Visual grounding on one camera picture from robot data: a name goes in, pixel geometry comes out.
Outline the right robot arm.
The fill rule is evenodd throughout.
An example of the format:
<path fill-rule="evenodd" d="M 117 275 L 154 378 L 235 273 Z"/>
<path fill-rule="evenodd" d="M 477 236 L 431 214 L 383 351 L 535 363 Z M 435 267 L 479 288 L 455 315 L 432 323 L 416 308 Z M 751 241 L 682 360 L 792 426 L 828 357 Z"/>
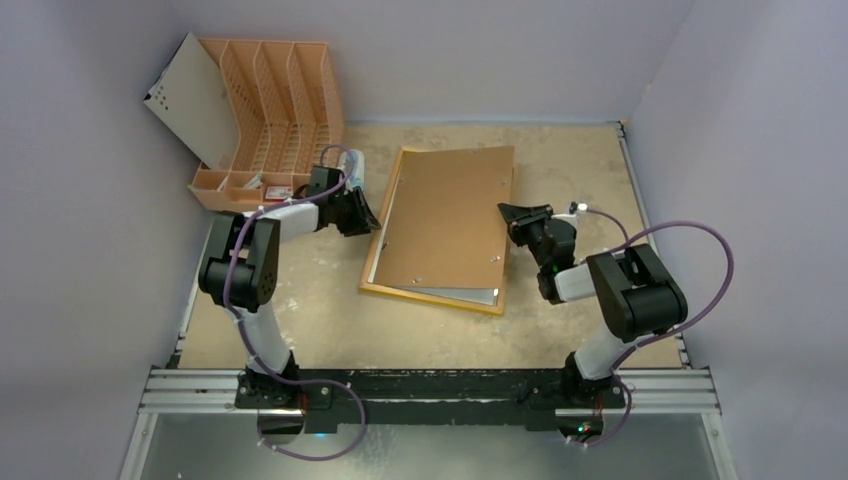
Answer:
<path fill-rule="evenodd" d="M 681 288 L 651 246 L 628 246 L 617 253 L 575 256 L 577 224 L 592 208 L 571 203 L 557 214 L 552 206 L 501 203 L 498 210 L 509 239 L 527 248 L 536 265 L 538 288 L 553 305 L 593 297 L 602 313 L 594 336 L 569 354 L 560 391 L 576 407 L 596 399 L 611 386 L 620 359 L 640 339 L 671 331 L 688 315 Z"/>

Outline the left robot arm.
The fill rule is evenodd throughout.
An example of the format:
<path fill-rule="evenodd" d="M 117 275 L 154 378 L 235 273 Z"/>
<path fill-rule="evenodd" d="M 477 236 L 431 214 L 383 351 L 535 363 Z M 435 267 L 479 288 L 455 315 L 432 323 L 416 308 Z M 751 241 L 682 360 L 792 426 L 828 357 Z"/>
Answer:
<path fill-rule="evenodd" d="M 355 159 L 316 166 L 293 196 L 253 212 L 215 214 L 198 273 L 198 287 L 230 314 L 248 352 L 237 402 L 284 409 L 301 396 L 298 367 L 281 339 L 272 307 L 279 248 L 302 235 L 335 226 L 345 237 L 376 231 L 380 223 L 363 190 Z"/>

